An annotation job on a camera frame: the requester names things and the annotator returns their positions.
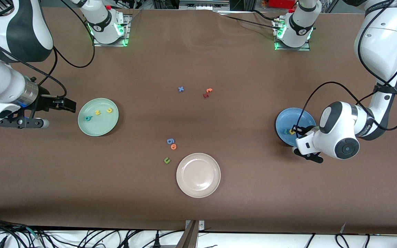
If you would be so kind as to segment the blue plate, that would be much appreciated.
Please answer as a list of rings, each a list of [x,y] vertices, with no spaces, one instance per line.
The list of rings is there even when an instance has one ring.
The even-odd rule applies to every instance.
[[[316,121],[307,111],[302,113],[302,109],[300,108],[287,108],[279,113],[275,122],[278,137],[292,147],[297,146],[296,134],[286,135],[284,134],[284,130],[292,129],[296,124],[301,127],[315,126]]]

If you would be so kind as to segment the light green plate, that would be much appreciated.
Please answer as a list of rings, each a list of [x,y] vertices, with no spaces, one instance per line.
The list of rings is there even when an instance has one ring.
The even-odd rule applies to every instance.
[[[107,113],[108,108],[113,108],[112,113]],[[91,120],[84,121],[85,116],[92,116]],[[116,126],[119,120],[119,110],[116,104],[106,98],[97,98],[88,101],[79,111],[78,126],[88,136],[103,136],[109,133]]]

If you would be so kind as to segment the beige plate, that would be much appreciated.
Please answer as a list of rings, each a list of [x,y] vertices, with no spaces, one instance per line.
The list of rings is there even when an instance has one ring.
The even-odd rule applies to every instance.
[[[205,153],[193,153],[183,158],[176,170],[176,181],[187,196],[201,199],[213,194],[221,181],[216,160]]]

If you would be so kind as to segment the red box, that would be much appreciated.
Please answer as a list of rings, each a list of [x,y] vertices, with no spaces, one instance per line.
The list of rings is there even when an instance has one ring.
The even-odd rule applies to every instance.
[[[269,0],[268,6],[270,8],[291,9],[295,2],[296,0]]]

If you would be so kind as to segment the grey equipment rack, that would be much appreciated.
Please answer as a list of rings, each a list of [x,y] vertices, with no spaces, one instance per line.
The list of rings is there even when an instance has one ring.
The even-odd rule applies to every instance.
[[[178,9],[230,11],[230,0],[179,0]]]

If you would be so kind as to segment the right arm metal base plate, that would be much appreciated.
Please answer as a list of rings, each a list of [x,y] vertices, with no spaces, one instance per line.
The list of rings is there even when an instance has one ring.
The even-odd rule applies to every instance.
[[[131,31],[131,15],[121,12],[112,14],[110,22],[101,28],[99,25],[89,25],[97,47],[127,47]]]

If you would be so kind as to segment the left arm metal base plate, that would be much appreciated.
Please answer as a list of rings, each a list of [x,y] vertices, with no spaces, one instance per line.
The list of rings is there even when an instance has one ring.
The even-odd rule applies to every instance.
[[[285,25],[285,19],[282,19],[280,17],[274,18],[273,21],[271,21],[273,27],[278,27],[278,29],[274,30],[274,48],[275,50],[286,50],[286,51],[310,51],[310,44],[308,39],[305,41],[305,43],[300,46],[300,47],[290,47],[287,46],[284,41],[281,40],[283,35],[285,34],[285,31],[288,29],[287,26]]]

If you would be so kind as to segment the aluminium frame profile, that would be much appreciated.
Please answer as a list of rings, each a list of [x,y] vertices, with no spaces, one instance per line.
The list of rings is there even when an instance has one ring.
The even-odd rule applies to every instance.
[[[186,220],[185,231],[175,248],[197,248],[199,232],[204,229],[204,220]]]

